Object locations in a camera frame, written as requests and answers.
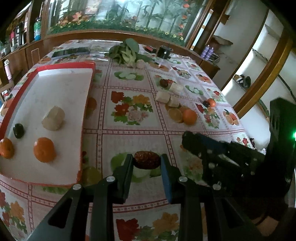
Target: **wooden door frame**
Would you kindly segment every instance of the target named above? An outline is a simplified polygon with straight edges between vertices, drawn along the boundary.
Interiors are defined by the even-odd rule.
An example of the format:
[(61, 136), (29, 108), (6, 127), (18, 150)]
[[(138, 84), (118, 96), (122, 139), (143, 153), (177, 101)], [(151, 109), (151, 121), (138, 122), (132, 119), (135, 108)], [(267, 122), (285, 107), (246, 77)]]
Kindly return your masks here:
[(286, 29), (283, 29), (279, 42), (263, 71), (233, 107), (239, 118), (242, 118), (259, 101), (274, 82), (284, 66), (292, 47), (293, 40)]

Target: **bottle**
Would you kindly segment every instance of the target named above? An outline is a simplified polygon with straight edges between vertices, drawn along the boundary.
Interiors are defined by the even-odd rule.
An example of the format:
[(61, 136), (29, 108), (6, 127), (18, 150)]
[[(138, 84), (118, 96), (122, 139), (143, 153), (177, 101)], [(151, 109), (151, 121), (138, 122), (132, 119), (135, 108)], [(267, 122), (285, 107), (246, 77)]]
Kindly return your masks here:
[(201, 53), (200, 57), (204, 58), (204, 57), (205, 57), (205, 55), (207, 54), (207, 52), (208, 52), (209, 48), (210, 48), (210, 46), (209, 46), (209, 45), (205, 46), (205, 48), (204, 48), (204, 50), (202, 51), (202, 53)]
[(40, 32), (41, 32), (41, 18), (36, 18), (36, 22), (34, 23), (34, 40), (40, 40)]
[(205, 55), (205, 60), (208, 60), (212, 56), (213, 52), (214, 48), (212, 47), (207, 51), (207, 54)]

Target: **table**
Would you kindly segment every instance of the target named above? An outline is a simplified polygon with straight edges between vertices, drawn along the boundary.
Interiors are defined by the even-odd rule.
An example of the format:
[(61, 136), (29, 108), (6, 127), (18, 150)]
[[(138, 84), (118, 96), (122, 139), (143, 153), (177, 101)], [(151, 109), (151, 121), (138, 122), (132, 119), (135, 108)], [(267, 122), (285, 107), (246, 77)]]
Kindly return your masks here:
[[(127, 68), (104, 56), (104, 52), (118, 43), (69, 40), (29, 70), (32, 72), (38, 66), (62, 62), (95, 61), (94, 84), (89, 93), (84, 121), (84, 167), (96, 167), (101, 178), (104, 178), (121, 165), (127, 153), (148, 150), (158, 154), (166, 153), (183, 175), (204, 184), (201, 180), (201, 160), (182, 148), (182, 133), (185, 130), (199, 132), (215, 140), (237, 141), (251, 148), (250, 140), (232, 107), (191, 58), (171, 54), (171, 59), (161, 60), (147, 53), (144, 46), (140, 45), (140, 52), (151, 56), (162, 65), (161, 68), (148, 63), (145, 69)], [(91, 53), (51, 59), (54, 51), (75, 47), (90, 47)], [(133, 79), (120, 77), (122, 72), (132, 73)], [(27, 75), (12, 90), (13, 96), (24, 84)], [(158, 91), (167, 91), (159, 85), (161, 78), (184, 86), (179, 95), (170, 94), (177, 97), (181, 105), (198, 114), (194, 126), (174, 122), (165, 104), (155, 101)], [(205, 108), (202, 105), (208, 98), (215, 99), (215, 108)], [(0, 175), (0, 217), (17, 240), (26, 240), (66, 191), (63, 188), (25, 184)], [(115, 240), (152, 240), (156, 236), (165, 240), (168, 235), (178, 235), (180, 206), (168, 204), (158, 170), (134, 173), (126, 203), (114, 205), (113, 213)], [(203, 205), (202, 218), (205, 225)]]

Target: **blue gripper pad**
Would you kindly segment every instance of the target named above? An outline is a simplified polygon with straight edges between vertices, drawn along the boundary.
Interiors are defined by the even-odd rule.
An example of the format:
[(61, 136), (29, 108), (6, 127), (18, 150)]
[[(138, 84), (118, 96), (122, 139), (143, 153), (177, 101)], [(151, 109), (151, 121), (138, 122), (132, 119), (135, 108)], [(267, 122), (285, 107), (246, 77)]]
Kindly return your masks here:
[(168, 176), (168, 171), (165, 166), (165, 161), (163, 158), (161, 158), (160, 161), (160, 171), (161, 171), (161, 177), (163, 179), (163, 187), (165, 190), (165, 197), (167, 198), (169, 203), (172, 203), (172, 185)]

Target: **white cutting board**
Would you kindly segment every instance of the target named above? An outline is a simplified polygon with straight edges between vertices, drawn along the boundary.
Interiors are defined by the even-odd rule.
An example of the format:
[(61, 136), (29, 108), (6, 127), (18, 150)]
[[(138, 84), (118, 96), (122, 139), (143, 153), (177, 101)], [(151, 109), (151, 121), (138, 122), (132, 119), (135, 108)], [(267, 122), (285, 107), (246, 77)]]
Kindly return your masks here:
[[(82, 125), (92, 69), (50, 69), (39, 72), (26, 88), (9, 121), (5, 136), (15, 148), (11, 159), (0, 157), (1, 173), (41, 185), (71, 185), (80, 170)], [(65, 120), (57, 131), (41, 121), (53, 106), (61, 107)], [(21, 123), (25, 134), (16, 139), (13, 126)], [(56, 158), (42, 163), (33, 153), (34, 142), (47, 137), (54, 143)]]

